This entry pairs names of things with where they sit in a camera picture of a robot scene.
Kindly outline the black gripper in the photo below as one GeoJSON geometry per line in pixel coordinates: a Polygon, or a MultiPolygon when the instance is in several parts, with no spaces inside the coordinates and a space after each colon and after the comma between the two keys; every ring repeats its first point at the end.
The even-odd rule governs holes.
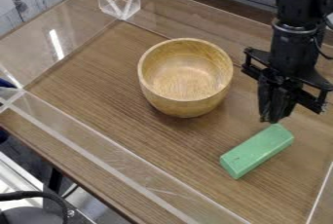
{"type": "Polygon", "coordinates": [[[272,29],[271,50],[245,49],[242,72],[259,81],[261,121],[276,124],[297,104],[321,113],[333,84],[316,70],[321,28],[277,20],[272,29]]]}

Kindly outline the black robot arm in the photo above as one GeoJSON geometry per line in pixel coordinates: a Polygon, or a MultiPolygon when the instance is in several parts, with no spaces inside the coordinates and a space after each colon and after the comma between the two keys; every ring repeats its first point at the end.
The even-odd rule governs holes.
{"type": "Polygon", "coordinates": [[[272,124],[303,105],[321,113],[331,83],[316,70],[321,45],[331,26],[333,0],[276,0],[271,49],[245,49],[242,72],[259,81],[261,120],[272,124]]]}

